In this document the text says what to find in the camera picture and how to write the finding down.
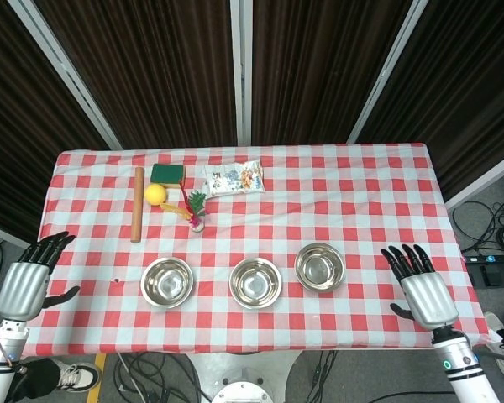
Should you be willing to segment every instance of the black curtain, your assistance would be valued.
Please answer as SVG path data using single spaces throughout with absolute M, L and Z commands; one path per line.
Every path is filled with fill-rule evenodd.
M 255 0 L 252 144 L 344 143 L 410 0 Z
M 504 159 L 504 0 L 432 0 L 362 143 L 425 143 L 445 199 Z
M 17 15 L 0 1 L 0 229 L 34 241 L 58 154 L 107 148 Z
M 37 0 L 124 148 L 235 145 L 227 0 Z

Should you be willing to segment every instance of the table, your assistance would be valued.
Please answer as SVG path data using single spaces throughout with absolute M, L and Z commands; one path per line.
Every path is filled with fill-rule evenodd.
M 265 193 L 207 201 L 206 227 L 193 233 L 176 214 L 144 204 L 142 241 L 130 243 L 134 167 L 186 165 L 186 189 L 203 183 L 202 166 L 261 159 Z M 170 190 L 169 202 L 181 201 Z M 40 237 L 77 236 L 52 275 L 49 294 L 80 294 L 29 323 L 24 353 L 130 351 L 249 352 L 310 348 L 428 348 L 430 334 L 391 312 L 407 306 L 380 249 L 418 243 L 432 257 L 459 310 L 456 327 L 473 343 L 487 326 L 450 226 L 423 144 L 316 145 L 61 154 L 47 193 Z M 333 245 L 345 257 L 334 292 L 304 290 L 293 268 L 301 247 Z M 142 272 L 164 256 L 184 259 L 195 287 L 177 308 L 150 306 Z M 241 259 L 272 261 L 280 298 L 244 310 L 228 288 Z

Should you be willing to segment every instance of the rolling pin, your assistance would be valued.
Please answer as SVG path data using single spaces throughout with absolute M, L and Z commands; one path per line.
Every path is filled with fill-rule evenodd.
M 144 205 L 144 168 L 137 166 L 134 171 L 133 219 L 131 222 L 131 242 L 142 238 L 142 206 Z

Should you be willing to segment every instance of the green sponge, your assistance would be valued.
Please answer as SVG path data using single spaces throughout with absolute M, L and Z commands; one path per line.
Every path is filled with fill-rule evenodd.
M 154 164 L 151 171 L 151 183 L 160 183 L 164 187 L 179 188 L 185 181 L 185 166 Z

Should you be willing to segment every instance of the person's foot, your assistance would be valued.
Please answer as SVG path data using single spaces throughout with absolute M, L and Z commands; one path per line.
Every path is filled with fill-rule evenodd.
M 484 317 L 486 317 L 487 326 L 494 330 L 499 336 L 502 337 L 502 341 L 498 343 L 489 343 L 487 348 L 489 348 L 493 353 L 504 355 L 504 325 L 501 320 L 493 312 L 484 312 Z M 499 370 L 504 374 L 504 361 L 497 359 Z
M 56 389 L 68 392 L 86 392 L 95 388 L 101 381 L 101 370 L 93 364 L 76 363 L 73 365 L 52 359 L 60 367 L 60 380 Z

